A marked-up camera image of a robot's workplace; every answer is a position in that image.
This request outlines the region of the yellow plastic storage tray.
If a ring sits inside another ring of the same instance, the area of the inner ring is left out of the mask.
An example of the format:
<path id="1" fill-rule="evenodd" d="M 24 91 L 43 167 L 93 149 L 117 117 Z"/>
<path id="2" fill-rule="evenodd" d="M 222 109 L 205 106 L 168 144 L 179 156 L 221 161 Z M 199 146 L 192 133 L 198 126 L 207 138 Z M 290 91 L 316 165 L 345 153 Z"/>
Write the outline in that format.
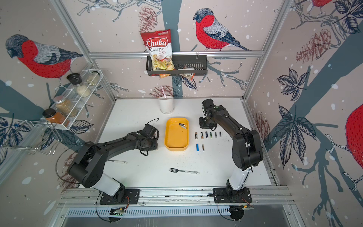
<path id="1" fill-rule="evenodd" d="M 185 151 L 189 145 L 189 121 L 183 117 L 170 118 L 166 123 L 164 145 L 170 151 Z"/>

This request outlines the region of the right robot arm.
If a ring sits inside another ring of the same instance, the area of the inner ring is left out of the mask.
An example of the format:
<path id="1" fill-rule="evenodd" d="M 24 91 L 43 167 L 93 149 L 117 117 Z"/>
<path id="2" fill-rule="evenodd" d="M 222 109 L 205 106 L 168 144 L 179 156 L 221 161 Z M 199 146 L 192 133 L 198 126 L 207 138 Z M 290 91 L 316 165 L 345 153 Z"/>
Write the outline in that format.
<path id="1" fill-rule="evenodd" d="M 256 130 L 239 124 L 223 106 L 212 99 L 202 102 L 204 117 L 199 118 L 201 129 L 216 130 L 221 126 L 232 139 L 232 160 L 236 166 L 226 183 L 226 194 L 234 199 L 245 192 L 246 182 L 253 168 L 263 161 L 261 138 Z"/>

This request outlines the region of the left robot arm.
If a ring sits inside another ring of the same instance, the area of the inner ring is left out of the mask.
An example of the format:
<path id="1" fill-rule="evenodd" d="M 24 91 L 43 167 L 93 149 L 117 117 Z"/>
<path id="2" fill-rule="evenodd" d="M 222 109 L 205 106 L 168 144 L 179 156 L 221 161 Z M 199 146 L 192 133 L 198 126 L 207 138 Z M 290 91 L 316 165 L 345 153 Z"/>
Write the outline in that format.
<path id="1" fill-rule="evenodd" d="M 123 197 L 124 186 L 104 172 L 112 158 L 127 151 L 138 150 L 144 156 L 157 150 L 159 130 L 146 124 L 142 130 L 104 143 L 85 143 L 68 168 L 68 174 L 85 188 L 95 188 L 111 197 Z"/>

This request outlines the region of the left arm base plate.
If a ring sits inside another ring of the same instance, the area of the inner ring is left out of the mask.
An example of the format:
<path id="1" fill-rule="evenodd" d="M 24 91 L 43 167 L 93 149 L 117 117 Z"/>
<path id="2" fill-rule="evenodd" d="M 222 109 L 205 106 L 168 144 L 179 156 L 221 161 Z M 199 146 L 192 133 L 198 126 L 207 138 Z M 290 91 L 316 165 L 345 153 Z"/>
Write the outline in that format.
<path id="1" fill-rule="evenodd" d="M 140 196 L 140 189 L 122 189 L 114 196 L 110 196 L 106 193 L 102 193 L 100 204 L 101 205 L 134 205 L 138 203 Z"/>

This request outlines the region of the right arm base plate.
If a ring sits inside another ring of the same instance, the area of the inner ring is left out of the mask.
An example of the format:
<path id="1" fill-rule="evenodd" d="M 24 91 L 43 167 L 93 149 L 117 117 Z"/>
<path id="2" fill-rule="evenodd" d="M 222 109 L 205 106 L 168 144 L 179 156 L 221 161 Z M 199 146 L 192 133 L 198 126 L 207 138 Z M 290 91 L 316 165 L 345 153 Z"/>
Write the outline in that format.
<path id="1" fill-rule="evenodd" d="M 252 203 L 251 192 L 245 187 L 239 191 L 227 188 L 213 188 L 215 203 Z"/>

